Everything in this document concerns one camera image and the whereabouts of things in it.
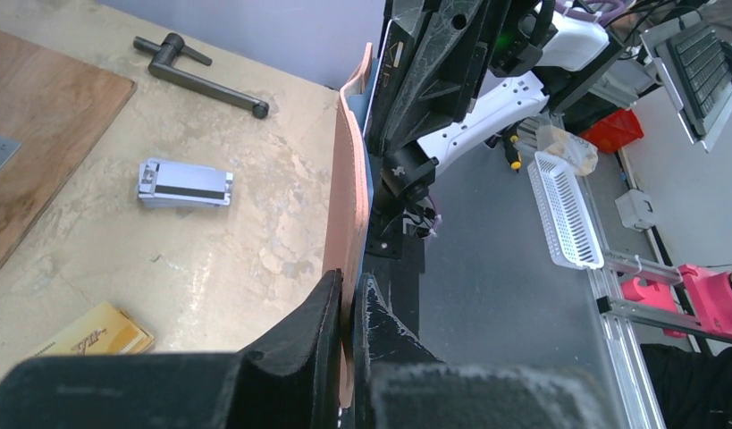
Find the red plastic container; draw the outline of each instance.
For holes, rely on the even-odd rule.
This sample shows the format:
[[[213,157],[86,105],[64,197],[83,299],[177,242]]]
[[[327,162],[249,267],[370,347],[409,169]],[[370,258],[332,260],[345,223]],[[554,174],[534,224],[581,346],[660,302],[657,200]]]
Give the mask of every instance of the red plastic container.
[[[634,140],[644,137],[642,126],[630,110],[619,110],[597,122],[579,136],[606,154],[614,154]]]

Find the plastic bag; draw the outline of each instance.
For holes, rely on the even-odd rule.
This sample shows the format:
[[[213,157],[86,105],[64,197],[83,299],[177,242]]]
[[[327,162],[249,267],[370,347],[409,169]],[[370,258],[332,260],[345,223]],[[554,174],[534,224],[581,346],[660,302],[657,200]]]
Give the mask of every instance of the plastic bag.
[[[537,129],[536,146],[568,161],[578,176],[586,176],[597,167],[595,145],[553,125],[542,125]]]

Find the wooden board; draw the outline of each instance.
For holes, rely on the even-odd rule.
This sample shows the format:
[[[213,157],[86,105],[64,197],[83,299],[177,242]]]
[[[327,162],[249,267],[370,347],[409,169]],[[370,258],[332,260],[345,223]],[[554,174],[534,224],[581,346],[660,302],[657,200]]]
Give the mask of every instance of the wooden board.
[[[134,93],[132,80],[0,31],[0,267]]]

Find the black keyboard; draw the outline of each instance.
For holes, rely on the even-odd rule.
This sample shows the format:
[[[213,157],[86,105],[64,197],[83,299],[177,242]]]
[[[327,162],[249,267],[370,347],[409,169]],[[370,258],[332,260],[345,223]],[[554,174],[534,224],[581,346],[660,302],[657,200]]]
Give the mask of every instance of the black keyboard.
[[[728,85],[732,74],[720,40],[713,28],[701,21],[681,30],[666,44],[686,93],[687,119],[702,137],[708,131],[705,120],[708,116],[718,116],[720,108],[717,107],[726,103],[732,92]]]

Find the white basket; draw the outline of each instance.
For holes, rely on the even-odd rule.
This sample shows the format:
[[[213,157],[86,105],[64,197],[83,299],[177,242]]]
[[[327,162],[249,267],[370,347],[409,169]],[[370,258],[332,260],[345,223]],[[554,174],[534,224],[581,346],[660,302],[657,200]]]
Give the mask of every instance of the white basket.
[[[552,262],[578,270],[602,268],[592,219],[568,162],[537,152],[528,171]]]

